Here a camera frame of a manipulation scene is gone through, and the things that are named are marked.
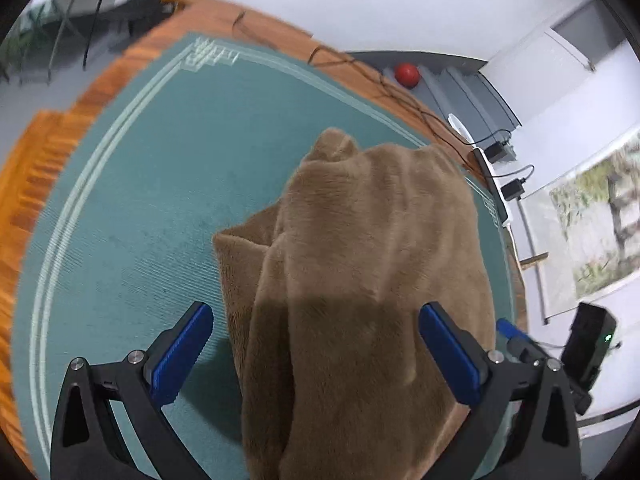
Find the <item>brown fleece garment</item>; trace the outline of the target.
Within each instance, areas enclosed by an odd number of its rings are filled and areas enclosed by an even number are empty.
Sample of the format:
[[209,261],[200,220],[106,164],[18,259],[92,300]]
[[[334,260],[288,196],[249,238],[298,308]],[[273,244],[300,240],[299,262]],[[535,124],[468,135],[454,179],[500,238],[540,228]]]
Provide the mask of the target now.
[[436,301],[483,347],[477,212],[437,146],[323,131],[277,203],[214,237],[254,479],[419,479],[465,419],[418,331]]

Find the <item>hanging scroll painting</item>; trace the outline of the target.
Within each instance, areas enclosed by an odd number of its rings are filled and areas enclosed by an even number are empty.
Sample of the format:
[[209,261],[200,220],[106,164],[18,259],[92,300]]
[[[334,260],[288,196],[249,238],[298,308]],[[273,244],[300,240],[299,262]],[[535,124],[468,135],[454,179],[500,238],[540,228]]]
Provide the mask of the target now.
[[594,153],[537,159],[512,210],[529,322],[548,324],[639,276],[639,129]]

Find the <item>black power adapter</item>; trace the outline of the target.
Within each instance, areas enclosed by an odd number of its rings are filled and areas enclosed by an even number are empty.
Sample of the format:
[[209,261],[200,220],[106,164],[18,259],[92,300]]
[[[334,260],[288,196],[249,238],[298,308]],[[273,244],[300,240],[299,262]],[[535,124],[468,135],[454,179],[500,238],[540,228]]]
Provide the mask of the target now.
[[513,171],[512,176],[521,174],[523,171],[527,171],[527,174],[524,177],[513,179],[500,188],[502,197],[506,202],[510,202],[511,200],[519,200],[521,198],[521,196],[524,194],[524,184],[534,174],[535,166],[527,165],[519,170]]
[[508,154],[506,147],[511,140],[511,131],[506,129],[498,129],[496,132],[491,133],[492,143],[488,148],[484,149],[484,153],[488,159],[488,162],[492,164],[494,162],[500,162]]

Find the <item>white power strip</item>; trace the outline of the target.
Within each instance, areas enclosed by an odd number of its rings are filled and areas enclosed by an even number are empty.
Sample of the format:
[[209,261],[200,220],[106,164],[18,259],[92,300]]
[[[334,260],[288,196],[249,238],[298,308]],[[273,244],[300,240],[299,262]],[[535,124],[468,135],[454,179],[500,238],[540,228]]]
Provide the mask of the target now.
[[494,198],[500,226],[502,226],[503,228],[507,228],[511,224],[512,214],[501,192],[500,184],[494,167],[491,165],[491,162],[486,157],[485,152],[482,148],[473,148],[472,154],[474,155],[478,166],[480,166],[480,171],[482,172],[483,177],[487,183],[488,190],[489,192],[491,192],[491,195]]

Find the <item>green table mat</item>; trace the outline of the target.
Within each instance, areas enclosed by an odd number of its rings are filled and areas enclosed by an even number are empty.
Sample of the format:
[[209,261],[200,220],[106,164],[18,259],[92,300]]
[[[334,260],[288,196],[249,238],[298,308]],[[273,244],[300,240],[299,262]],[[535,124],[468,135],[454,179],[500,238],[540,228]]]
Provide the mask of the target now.
[[26,444],[50,474],[68,363],[145,348],[195,301],[214,330],[164,409],[215,479],[244,479],[235,377],[214,235],[273,204],[318,136],[360,148],[423,148],[416,127],[300,60],[241,40],[189,34],[99,114],[55,180],[17,291],[12,364]]

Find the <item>red ball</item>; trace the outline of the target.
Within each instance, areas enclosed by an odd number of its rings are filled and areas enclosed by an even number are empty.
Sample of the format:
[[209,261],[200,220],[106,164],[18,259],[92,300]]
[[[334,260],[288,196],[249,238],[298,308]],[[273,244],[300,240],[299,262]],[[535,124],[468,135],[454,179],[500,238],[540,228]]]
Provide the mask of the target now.
[[420,70],[411,63],[400,63],[394,69],[394,76],[398,84],[406,89],[413,89],[420,84]]

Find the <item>wooden bench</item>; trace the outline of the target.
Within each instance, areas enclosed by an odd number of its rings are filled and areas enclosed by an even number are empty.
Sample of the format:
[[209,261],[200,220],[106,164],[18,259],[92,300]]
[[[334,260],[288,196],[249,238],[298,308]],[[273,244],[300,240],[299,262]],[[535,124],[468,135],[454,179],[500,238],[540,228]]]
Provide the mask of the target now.
[[40,110],[14,145],[1,170],[1,432],[10,450],[30,463],[13,392],[11,337],[17,285],[40,211],[71,145],[55,144],[62,112]]

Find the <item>glass side table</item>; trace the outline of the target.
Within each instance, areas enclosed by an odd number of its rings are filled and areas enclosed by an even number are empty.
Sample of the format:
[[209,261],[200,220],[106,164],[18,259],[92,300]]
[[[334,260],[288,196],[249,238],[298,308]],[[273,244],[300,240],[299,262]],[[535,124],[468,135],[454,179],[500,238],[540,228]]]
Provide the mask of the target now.
[[1,35],[1,79],[21,84],[29,55],[43,44],[50,48],[44,80],[50,82],[63,36],[69,32],[80,41],[85,35],[73,23],[72,13],[79,0],[28,0],[16,18],[11,18]]

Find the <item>black metal chair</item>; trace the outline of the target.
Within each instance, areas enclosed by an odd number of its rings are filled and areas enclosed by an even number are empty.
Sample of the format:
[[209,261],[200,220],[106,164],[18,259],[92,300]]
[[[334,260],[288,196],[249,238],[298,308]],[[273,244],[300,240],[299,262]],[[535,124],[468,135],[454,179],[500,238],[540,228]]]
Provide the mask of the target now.
[[162,12],[163,0],[126,0],[118,6],[107,9],[103,6],[104,0],[98,0],[92,14],[91,25],[86,40],[84,55],[82,56],[82,69],[88,64],[88,57],[92,44],[92,38],[99,22],[127,24],[128,34],[134,36],[134,29],[139,22],[148,22],[154,16]]

